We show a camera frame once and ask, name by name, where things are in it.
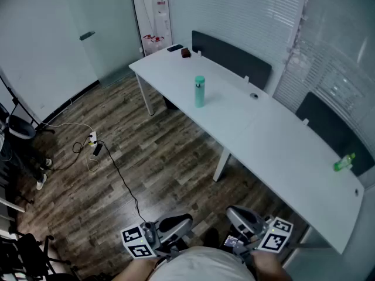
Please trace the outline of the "black light stand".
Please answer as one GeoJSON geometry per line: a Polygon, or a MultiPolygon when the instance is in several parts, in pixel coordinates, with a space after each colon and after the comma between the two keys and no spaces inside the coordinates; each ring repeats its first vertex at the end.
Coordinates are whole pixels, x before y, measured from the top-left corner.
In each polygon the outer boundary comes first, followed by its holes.
{"type": "Polygon", "coordinates": [[[2,78],[2,76],[0,75],[0,80],[3,82],[5,88],[8,90],[8,92],[10,93],[10,95],[12,96],[12,102],[14,104],[14,108],[12,110],[12,112],[10,114],[8,114],[8,116],[6,117],[6,124],[8,125],[8,122],[7,122],[7,119],[10,115],[15,115],[14,112],[15,110],[17,109],[18,106],[20,106],[24,112],[27,114],[27,116],[31,119],[31,121],[29,122],[36,130],[36,134],[37,133],[42,133],[42,132],[50,132],[52,134],[55,134],[55,131],[54,130],[51,130],[51,129],[45,129],[45,128],[42,128],[41,127],[41,124],[40,123],[37,123],[36,120],[34,119],[34,117],[30,114],[30,112],[22,105],[22,103],[20,102],[20,100],[18,99],[18,97],[13,93],[13,91],[11,90],[11,88],[9,86],[7,86],[6,82],[4,81],[4,79],[2,78]]]}

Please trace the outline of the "person's left forearm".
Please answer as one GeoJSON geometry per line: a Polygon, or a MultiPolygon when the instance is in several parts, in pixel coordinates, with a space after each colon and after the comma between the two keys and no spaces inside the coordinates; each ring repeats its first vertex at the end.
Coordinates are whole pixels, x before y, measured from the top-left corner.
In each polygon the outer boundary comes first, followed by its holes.
{"type": "Polygon", "coordinates": [[[133,259],[112,281],[147,281],[159,258],[133,259]]]}

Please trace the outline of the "grey round studio lamp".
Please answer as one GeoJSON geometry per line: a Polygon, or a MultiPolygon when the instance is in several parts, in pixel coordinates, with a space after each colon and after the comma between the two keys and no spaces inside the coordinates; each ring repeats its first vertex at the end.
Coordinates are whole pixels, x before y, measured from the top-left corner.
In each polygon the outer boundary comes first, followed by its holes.
{"type": "Polygon", "coordinates": [[[7,119],[9,132],[21,139],[32,139],[36,135],[35,128],[24,119],[10,115],[7,119]]]}

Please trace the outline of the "black office chair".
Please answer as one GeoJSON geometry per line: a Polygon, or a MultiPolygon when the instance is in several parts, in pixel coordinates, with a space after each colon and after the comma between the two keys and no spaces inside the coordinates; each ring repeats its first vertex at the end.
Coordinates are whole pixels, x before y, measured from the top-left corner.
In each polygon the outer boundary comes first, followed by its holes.
{"type": "Polygon", "coordinates": [[[31,233],[17,234],[0,236],[0,281],[80,281],[70,261],[49,256],[53,235],[40,242],[31,233]]]}

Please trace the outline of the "dark grey desk divider panel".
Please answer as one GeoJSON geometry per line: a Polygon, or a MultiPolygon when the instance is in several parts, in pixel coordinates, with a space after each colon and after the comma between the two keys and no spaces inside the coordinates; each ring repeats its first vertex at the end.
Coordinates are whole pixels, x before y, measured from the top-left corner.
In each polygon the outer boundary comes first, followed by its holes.
{"type": "Polygon", "coordinates": [[[307,93],[296,111],[300,120],[319,135],[339,157],[355,154],[352,172],[360,176],[375,167],[375,159],[346,122],[314,93],[307,93]]]}
{"type": "Polygon", "coordinates": [[[192,50],[264,90],[272,66],[258,57],[215,37],[192,31],[192,50]]]}

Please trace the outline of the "white desk leg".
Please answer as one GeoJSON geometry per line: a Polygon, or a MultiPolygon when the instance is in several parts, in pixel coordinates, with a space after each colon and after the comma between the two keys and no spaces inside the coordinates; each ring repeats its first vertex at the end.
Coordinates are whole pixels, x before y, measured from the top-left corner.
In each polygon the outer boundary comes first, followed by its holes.
{"type": "Polygon", "coordinates": [[[136,74],[136,78],[137,78],[139,89],[141,91],[141,94],[143,96],[143,99],[144,99],[144,102],[145,102],[145,105],[146,105],[146,108],[147,108],[147,111],[148,111],[148,114],[150,116],[153,116],[154,115],[154,109],[153,109],[153,106],[152,106],[152,103],[151,103],[151,100],[150,100],[150,97],[149,97],[148,84],[138,74],[136,74]]]}
{"type": "Polygon", "coordinates": [[[219,179],[220,179],[220,177],[221,177],[221,175],[222,175],[222,173],[225,169],[225,166],[226,166],[227,162],[229,161],[230,156],[231,156],[230,151],[227,148],[224,148],[223,151],[222,151],[222,154],[220,156],[220,160],[217,164],[214,176],[213,176],[213,180],[215,182],[219,181],[219,179]]]}

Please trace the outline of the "white window blinds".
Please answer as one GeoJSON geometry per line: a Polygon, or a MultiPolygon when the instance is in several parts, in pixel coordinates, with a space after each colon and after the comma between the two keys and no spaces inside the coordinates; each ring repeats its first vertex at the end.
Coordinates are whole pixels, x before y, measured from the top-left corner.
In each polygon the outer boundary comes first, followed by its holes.
{"type": "Polygon", "coordinates": [[[306,0],[274,97],[296,111],[309,92],[327,103],[375,157],[375,0],[306,0]]]}
{"type": "Polygon", "coordinates": [[[196,30],[237,46],[273,66],[289,56],[304,0],[169,0],[173,40],[196,30]]]}

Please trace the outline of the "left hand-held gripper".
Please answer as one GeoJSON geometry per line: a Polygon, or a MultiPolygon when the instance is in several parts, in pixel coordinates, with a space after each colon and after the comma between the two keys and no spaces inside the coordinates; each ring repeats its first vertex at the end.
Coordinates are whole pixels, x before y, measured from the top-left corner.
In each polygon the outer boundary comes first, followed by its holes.
{"type": "Polygon", "coordinates": [[[133,259],[171,259],[178,254],[172,247],[190,231],[192,224],[190,214],[143,222],[122,230],[122,243],[133,259]]]}

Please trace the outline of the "person's right forearm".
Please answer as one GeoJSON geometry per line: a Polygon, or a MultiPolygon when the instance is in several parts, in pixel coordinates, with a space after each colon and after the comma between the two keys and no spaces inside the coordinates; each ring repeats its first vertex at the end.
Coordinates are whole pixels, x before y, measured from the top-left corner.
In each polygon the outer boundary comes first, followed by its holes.
{"type": "Polygon", "coordinates": [[[275,253],[254,250],[251,255],[258,281],[292,281],[290,275],[279,263],[275,253]]]}

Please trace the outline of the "person's white shirt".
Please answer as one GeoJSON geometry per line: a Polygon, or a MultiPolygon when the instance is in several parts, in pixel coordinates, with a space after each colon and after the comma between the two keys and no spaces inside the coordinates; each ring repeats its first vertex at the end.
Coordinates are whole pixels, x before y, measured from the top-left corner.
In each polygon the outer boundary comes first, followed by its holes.
{"type": "Polygon", "coordinates": [[[234,255],[195,246],[159,265],[149,281],[255,281],[255,277],[234,255]]]}

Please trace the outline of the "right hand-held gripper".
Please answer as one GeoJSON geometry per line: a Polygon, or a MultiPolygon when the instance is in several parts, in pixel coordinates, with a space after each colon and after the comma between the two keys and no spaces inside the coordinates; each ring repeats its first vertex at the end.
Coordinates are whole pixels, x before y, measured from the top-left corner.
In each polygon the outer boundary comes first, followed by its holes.
{"type": "Polygon", "coordinates": [[[271,221],[271,215],[261,217],[257,212],[237,205],[228,206],[226,215],[239,233],[256,233],[258,230],[266,230],[264,235],[257,235],[257,240],[249,244],[241,240],[237,241],[233,253],[241,258],[245,258],[254,250],[280,253],[287,244],[294,227],[293,223],[280,217],[275,217],[271,221]]]}

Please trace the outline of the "black waste bin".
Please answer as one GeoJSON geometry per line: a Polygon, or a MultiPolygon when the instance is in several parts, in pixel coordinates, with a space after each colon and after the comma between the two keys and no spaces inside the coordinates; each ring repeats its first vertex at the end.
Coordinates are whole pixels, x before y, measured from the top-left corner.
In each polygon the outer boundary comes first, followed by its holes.
{"type": "Polygon", "coordinates": [[[167,109],[171,109],[171,110],[178,110],[179,109],[174,103],[172,103],[170,100],[168,100],[165,96],[163,96],[163,100],[165,102],[165,105],[166,105],[167,109]]]}

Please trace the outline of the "person's right leg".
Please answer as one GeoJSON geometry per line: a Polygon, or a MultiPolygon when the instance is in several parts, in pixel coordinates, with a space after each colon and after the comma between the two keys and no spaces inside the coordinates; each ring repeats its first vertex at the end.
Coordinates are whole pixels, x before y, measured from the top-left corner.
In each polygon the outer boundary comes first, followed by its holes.
{"type": "Polygon", "coordinates": [[[210,228],[204,235],[203,246],[208,248],[220,248],[219,232],[216,228],[210,228]]]}

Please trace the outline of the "green plastic bottle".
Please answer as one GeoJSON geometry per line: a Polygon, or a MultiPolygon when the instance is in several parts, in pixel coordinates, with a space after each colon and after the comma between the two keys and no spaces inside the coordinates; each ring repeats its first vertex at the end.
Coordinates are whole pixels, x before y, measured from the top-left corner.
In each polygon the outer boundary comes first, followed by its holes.
{"type": "Polygon", "coordinates": [[[344,157],[342,157],[339,161],[337,161],[333,165],[334,171],[339,172],[340,170],[342,170],[345,167],[351,168],[352,167],[352,161],[355,157],[356,157],[355,153],[345,155],[344,157]]]}

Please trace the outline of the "white water dispenser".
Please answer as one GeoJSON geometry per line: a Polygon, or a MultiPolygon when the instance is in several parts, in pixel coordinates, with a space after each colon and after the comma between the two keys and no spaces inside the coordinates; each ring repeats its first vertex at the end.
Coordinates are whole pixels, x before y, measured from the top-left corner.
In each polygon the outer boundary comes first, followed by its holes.
{"type": "Polygon", "coordinates": [[[152,9],[154,13],[154,34],[156,37],[163,38],[165,46],[170,46],[172,38],[167,0],[152,0],[152,9]]]}

